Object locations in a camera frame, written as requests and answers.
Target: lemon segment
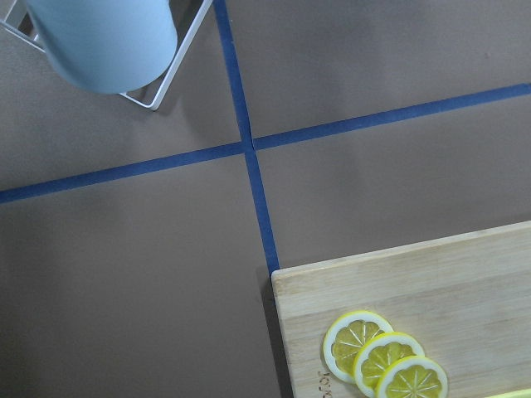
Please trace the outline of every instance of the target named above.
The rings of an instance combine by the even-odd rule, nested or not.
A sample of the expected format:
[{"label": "lemon segment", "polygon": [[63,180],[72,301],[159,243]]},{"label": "lemon segment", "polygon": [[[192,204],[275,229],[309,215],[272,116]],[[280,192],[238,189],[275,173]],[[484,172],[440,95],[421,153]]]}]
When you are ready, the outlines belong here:
[{"label": "lemon segment", "polygon": [[388,321],[370,311],[354,311],[336,319],[323,340],[323,357],[330,371],[341,381],[354,383],[353,363],[366,342],[392,332]]},{"label": "lemon segment", "polygon": [[448,378],[436,362],[426,357],[406,357],[394,362],[380,377],[377,398],[446,398]]},{"label": "lemon segment", "polygon": [[408,334],[387,332],[369,341],[353,363],[353,375],[359,390],[374,398],[382,374],[394,362],[412,355],[424,356],[422,346]]}]

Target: cutting board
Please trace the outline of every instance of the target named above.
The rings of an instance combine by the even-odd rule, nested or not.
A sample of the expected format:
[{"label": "cutting board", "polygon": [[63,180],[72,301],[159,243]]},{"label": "cutting board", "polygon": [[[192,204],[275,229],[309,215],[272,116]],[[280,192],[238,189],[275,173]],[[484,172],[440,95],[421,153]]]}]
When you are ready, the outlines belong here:
[{"label": "cutting board", "polygon": [[366,309],[415,337],[449,378],[449,397],[531,387],[531,221],[272,275],[295,398],[362,397],[331,375],[328,327]]}]

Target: wood grain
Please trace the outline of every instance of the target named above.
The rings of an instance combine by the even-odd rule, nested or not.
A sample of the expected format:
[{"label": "wood grain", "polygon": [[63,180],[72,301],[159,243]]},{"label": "wood grain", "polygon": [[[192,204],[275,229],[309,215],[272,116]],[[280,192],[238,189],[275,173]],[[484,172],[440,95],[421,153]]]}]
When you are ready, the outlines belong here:
[{"label": "wood grain", "polygon": [[296,398],[363,396],[326,376],[320,353],[329,325],[357,309],[415,337],[445,368],[449,397],[531,387],[531,221],[281,269],[272,280]]}]

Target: light blue cup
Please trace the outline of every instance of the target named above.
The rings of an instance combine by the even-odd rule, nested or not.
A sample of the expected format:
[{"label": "light blue cup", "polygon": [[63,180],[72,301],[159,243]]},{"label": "light blue cup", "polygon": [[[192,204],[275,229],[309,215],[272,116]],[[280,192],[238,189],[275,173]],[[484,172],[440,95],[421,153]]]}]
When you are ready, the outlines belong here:
[{"label": "light blue cup", "polygon": [[56,72],[97,93],[136,90],[168,68],[177,32],[168,0],[26,0]]}]

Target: blue tape line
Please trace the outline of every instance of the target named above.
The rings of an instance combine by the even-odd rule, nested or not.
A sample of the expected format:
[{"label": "blue tape line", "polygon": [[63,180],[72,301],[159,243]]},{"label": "blue tape line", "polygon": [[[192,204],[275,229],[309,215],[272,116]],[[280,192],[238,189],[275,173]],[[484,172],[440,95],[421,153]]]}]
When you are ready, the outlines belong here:
[{"label": "blue tape line", "polygon": [[442,99],[425,104],[408,106],[406,108],[388,110],[378,114],[370,114],[368,116],[361,116],[329,124],[321,124],[319,126],[273,134],[266,137],[256,138],[254,140],[254,145],[256,150],[274,148],[289,143],[298,143],[313,138],[327,137],[329,135],[366,129],[381,124],[419,118],[429,114],[439,114],[478,104],[507,100],[522,95],[531,95],[530,84],[511,85],[510,87],[504,87],[501,89],[482,91],[480,93]]},{"label": "blue tape line", "polygon": [[251,183],[256,216],[258,218],[258,226],[260,227],[262,245],[264,246],[265,261],[269,273],[272,274],[273,271],[280,267],[279,258],[276,253],[275,238],[273,236],[269,211],[267,210],[266,193],[264,192],[260,166],[258,164],[258,158],[256,157],[256,150],[253,146],[251,122],[247,111],[243,84],[241,83],[240,67],[238,66],[238,59],[236,58],[236,48],[234,47],[234,41],[232,39],[231,25],[229,23],[225,0],[214,0],[214,8],[216,10],[217,27],[222,41],[227,74],[231,85],[236,120],[238,122],[238,128],[240,129],[241,143],[246,158],[247,172],[249,173],[249,181]]},{"label": "blue tape line", "polygon": [[97,172],[88,172],[77,176],[1,191],[0,204],[8,203],[10,201],[19,201],[29,197],[39,197],[54,192],[67,191],[79,187],[86,187],[100,182],[138,176],[149,172],[158,172],[169,168],[205,162],[207,160],[225,158],[242,153],[243,147],[241,146],[241,143],[229,143],[218,147],[167,156],[166,158],[157,158],[145,162],[107,168]]}]

